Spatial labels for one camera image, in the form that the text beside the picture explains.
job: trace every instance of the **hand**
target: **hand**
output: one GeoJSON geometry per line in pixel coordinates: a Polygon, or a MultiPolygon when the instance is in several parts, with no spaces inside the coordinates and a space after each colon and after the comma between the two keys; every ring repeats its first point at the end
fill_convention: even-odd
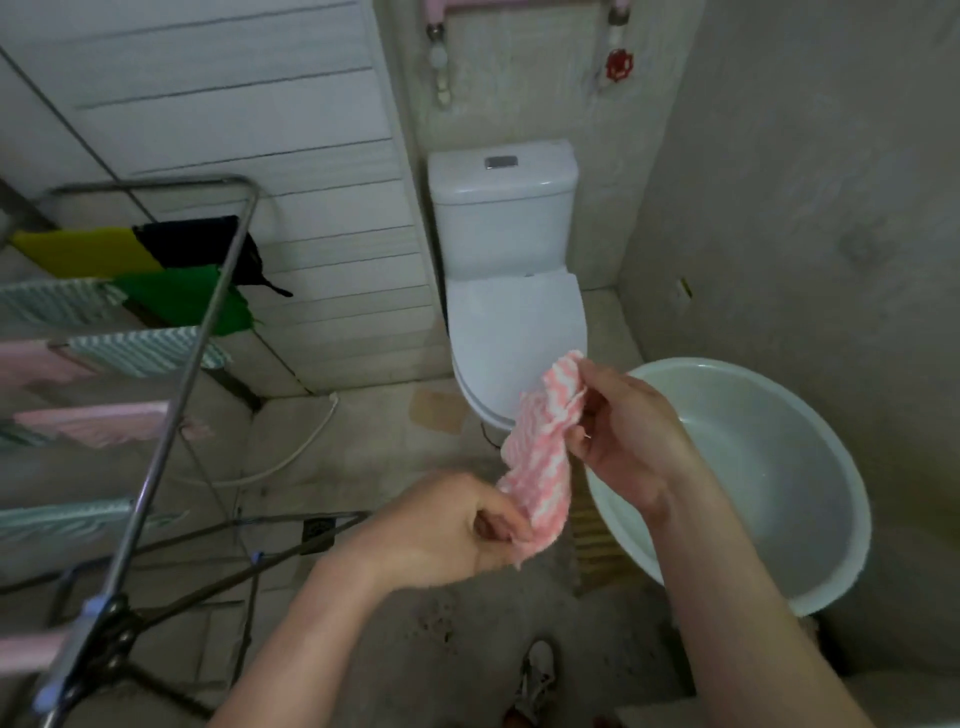
{"type": "Polygon", "coordinates": [[[665,489],[704,467],[677,412],[640,379],[580,362],[588,387],[584,416],[567,448],[647,519],[662,511],[665,489]]]}
{"type": "Polygon", "coordinates": [[[434,473],[358,525],[342,554],[372,570],[383,594],[434,587],[517,560],[512,541],[533,538],[505,494],[469,473],[434,473]]]}

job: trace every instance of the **toilet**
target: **toilet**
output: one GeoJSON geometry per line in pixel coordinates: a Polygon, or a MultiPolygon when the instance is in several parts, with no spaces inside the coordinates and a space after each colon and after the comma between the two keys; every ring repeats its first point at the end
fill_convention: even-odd
{"type": "Polygon", "coordinates": [[[587,351],[566,270],[579,170],[565,139],[431,154],[453,372],[485,423],[513,429],[520,395],[571,349],[587,351]]]}

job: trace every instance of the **shoe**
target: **shoe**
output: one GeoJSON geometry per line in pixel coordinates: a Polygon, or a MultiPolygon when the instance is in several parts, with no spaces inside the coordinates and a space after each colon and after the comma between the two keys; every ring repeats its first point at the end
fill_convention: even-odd
{"type": "Polygon", "coordinates": [[[516,689],[513,710],[534,726],[540,725],[544,709],[556,693],[557,669],[553,647],[546,640],[537,640],[523,658],[520,685],[516,689]]]}

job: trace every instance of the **toilet flush button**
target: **toilet flush button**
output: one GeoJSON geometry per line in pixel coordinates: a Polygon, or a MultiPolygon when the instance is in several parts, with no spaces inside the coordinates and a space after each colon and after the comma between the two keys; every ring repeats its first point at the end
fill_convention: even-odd
{"type": "Polygon", "coordinates": [[[504,167],[516,167],[519,162],[516,155],[504,155],[502,157],[487,157],[483,160],[487,169],[503,169],[504,167]]]}

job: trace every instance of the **toilet seat lid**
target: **toilet seat lid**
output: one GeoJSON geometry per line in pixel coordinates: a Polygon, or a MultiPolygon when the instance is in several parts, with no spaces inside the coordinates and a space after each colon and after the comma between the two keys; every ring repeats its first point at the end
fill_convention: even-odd
{"type": "Polygon", "coordinates": [[[566,270],[448,280],[446,309],[463,383],[508,420],[516,419],[520,395],[539,389],[540,377],[557,359],[587,349],[580,287],[566,270]]]}

